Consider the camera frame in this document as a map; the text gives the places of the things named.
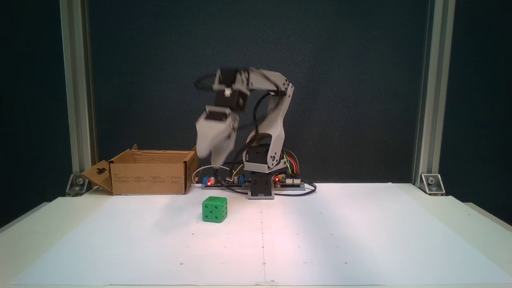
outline green die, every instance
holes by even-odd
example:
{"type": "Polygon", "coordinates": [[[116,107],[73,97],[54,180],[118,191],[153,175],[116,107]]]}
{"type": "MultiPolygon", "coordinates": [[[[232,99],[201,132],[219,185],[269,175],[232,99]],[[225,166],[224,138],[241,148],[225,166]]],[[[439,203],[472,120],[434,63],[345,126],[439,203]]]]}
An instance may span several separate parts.
{"type": "Polygon", "coordinates": [[[227,198],[210,196],[203,201],[203,221],[220,223],[227,216],[227,198]]]}

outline metal profile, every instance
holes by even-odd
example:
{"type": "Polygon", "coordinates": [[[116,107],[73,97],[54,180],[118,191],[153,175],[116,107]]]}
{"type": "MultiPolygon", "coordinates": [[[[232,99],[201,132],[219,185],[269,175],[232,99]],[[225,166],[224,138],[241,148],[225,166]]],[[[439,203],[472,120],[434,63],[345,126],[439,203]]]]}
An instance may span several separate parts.
{"type": "Polygon", "coordinates": [[[455,0],[434,0],[429,6],[429,39],[425,47],[420,113],[412,182],[439,172],[439,155],[452,48],[455,0]]]}
{"type": "Polygon", "coordinates": [[[98,162],[87,0],[60,0],[60,18],[71,158],[79,174],[98,162]]]}

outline white paper sheet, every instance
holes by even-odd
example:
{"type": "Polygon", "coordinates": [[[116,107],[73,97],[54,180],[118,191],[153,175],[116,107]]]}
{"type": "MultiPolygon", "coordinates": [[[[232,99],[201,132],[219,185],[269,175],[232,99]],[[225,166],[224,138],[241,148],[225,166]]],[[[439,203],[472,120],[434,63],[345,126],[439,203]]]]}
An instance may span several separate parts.
{"type": "Polygon", "coordinates": [[[114,196],[14,283],[427,285],[512,277],[392,184],[319,184],[315,195],[275,200],[199,189],[114,196]],[[223,223],[201,220],[211,195],[228,198],[223,223]]]}

